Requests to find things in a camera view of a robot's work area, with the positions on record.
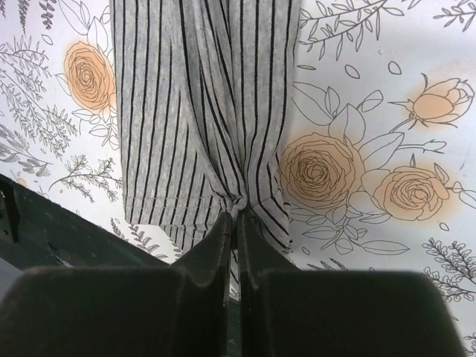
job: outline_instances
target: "striped fabric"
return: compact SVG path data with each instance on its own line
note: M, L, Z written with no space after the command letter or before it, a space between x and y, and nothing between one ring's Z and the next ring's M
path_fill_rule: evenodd
M251 207L289 245L279 150L298 0L111 0L126 219L189 250Z

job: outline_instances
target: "orange rose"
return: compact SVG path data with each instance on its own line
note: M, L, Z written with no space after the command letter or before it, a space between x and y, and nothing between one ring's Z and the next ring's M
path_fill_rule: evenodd
M281 159L283 187L316 210L347 203L361 186L364 164L350 142L313 133L288 145Z
M425 89L414 102L393 104L404 106L410 112L409 120L450 123L468 111L474 96L475 92L466 81L452 78Z
M95 47L83 42L72 45L66 54L65 72L71 95L80 106L98 114L112 104L112 67Z
M432 217L449 199L449 192L437 176L417 167L371 170L362 177L364 189L378 206L405 221Z

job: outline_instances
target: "floral wallpaper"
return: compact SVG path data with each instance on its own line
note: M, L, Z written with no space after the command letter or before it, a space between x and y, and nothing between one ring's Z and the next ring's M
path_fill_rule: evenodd
M109 1L0 0L0 173L168 263L124 221Z
M476 356L475 0L301 0L281 182L314 270L412 270ZM0 0L0 173L167 262L123 220L107 0Z
M411 270L476 356L474 0L302 0L281 182L315 270Z

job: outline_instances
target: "dark green surface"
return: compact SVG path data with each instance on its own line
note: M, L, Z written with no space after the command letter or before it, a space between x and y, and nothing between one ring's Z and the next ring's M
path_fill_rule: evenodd
M0 239L0 257L20 270L65 264L167 266L147 252L4 176L0 176L0 184L13 188L14 202L21 217L16 242Z
M241 357L241 323L239 302L228 304L228 357Z

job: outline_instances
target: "fern illustration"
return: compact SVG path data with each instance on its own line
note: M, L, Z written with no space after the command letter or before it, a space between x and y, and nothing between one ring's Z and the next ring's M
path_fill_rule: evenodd
M336 266L336 268L333 267L333 266L331 266L328 262L325 262L325 261L323 261L323 260L321 260L321 265L322 265L322 267L320 267L320 266L315 266L315 265L313 265L313 264L308 264L308 267L313 268L314 270L318 270L318 271L337 271L337 270L345 271L345 270L349 270L349 269L347 269L347 268L344 266L344 264L338 262L337 260L335 260L335 259L333 259L333 258L330 258L330 261L331 261L332 263L334 263L334 265Z
M23 33L25 32L25 26L27 24L27 12L30 7L30 0L18 0L18 12L20 14L20 23L23 27Z
M65 111L42 104L46 87L43 79L51 74L44 62L45 51L31 43L31 37L0 45L0 92L7 99L13 119L19 122L25 134L33 141L39 140L57 158L61 158L69 146L69 135L77 135L77 129Z
M469 348L465 348L465 353L467 356L476 356L476 332L473 332L472 335L464 336L465 341L471 342Z
M0 0L0 13L4 18L7 18L5 15L5 0Z
M51 30L51 26L53 25L53 11L54 7L52 4L56 4L57 0L40 0L39 6L43 9L43 13L41 15L43 19L43 25L46 27L47 30Z
M122 187L122 180L121 178L116 179L111 176L111 173L113 172L112 165L114 165L114 160L112 160L112 158L99 160L99 167L97 170L93 170L88 165L88 160L85 155L72 156L71 162L68 161L65 165L69 174L53 182L49 190L51 190L55 184L61 182L68 189L79 191L85 199L89 199L91 203L94 203L91 191L86 188L84 183L78 182L78 180L81 180L86 184L90 184L106 191L109 201L115 202L118 199L118 192L111 189L109 182L113 182L115 187L118 189Z
M17 131L12 132L5 125L0 124L0 161L5 163L18 162L26 173L34 173L37 177L49 176L49 162L39 160L30 154L30 144Z
M124 235L124 233L120 230L118 224L119 219L111 218L111 227L114 234L121 239L125 240L126 242L130 242L128 238ZM137 246L138 248L146 251L149 254L152 254L157 248L160 248L159 244L149 244L152 241L151 237L145 236L144 231L139 231L138 225L129 225L129 229L131 231L131 235L134 237L134 242L130 242L131 244ZM157 259L167 259L168 256L166 254L155 254L154 257Z
M435 242L433 238L422 246L448 273L442 275L430 267L424 270L440 290L445 302L459 302L462 298L473 301L476 297L476 256L471 255L471 249L466 249L466 244L456 241L446 246L439 240Z

